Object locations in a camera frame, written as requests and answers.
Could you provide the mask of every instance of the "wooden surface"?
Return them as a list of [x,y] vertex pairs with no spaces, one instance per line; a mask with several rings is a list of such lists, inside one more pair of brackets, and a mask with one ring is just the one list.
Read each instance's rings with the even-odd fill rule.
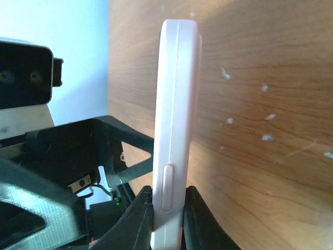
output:
[[[188,184],[242,249],[333,249],[333,2],[109,4],[109,113],[153,136],[162,23],[193,18],[203,50]],[[150,174],[131,186],[144,184]]]

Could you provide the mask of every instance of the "white wall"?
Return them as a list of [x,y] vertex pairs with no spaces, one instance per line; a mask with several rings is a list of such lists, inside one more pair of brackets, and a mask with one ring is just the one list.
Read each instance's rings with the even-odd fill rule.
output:
[[0,0],[0,37],[64,59],[48,104],[55,125],[107,114],[107,0]]

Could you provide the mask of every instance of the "white paint speck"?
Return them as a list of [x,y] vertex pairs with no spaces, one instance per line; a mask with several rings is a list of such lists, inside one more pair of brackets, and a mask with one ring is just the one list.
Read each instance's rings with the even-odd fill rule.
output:
[[324,152],[324,155],[333,159],[333,154],[331,152]]
[[266,92],[268,90],[268,86],[266,84],[262,85],[262,91]]
[[263,141],[273,141],[274,136],[272,134],[264,134],[261,138]]
[[230,117],[230,118],[227,119],[227,123],[228,123],[228,124],[232,124],[233,122],[234,122],[234,119],[233,119],[233,118]]
[[276,117],[275,114],[270,114],[269,116],[266,117],[266,120],[272,120]]
[[231,78],[231,76],[230,76],[229,74],[227,74],[227,72],[225,71],[224,68],[221,68],[221,70],[222,70],[222,75],[223,75],[226,79],[230,79],[230,78]]

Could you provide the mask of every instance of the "wire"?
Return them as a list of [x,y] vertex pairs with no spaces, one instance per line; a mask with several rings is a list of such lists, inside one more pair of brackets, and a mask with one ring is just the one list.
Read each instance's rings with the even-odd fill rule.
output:
[[86,194],[86,195],[79,196],[79,198],[87,199],[87,198],[89,198],[89,197],[92,197],[92,196],[94,195],[94,190],[93,190],[91,187],[89,187],[89,189],[90,189],[90,191],[91,191],[90,194]]
[[109,192],[109,191],[107,191],[106,188],[103,187],[102,185],[100,185],[100,184],[93,184],[93,185],[91,185],[91,186],[94,186],[94,187],[96,187],[96,188],[100,188],[100,189],[102,189],[104,193],[106,193],[107,195],[109,195],[110,197],[112,197],[112,193]]

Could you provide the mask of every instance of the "screw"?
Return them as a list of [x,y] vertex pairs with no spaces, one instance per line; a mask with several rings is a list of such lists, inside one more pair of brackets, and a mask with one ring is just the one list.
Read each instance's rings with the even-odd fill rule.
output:
[[14,76],[8,70],[4,70],[0,72],[0,83],[13,83]]
[[40,83],[42,81],[42,76],[38,71],[34,71],[30,74],[30,81],[33,83]]
[[81,181],[79,182],[79,185],[80,185],[80,186],[84,186],[84,184],[85,184],[84,180],[81,180]]

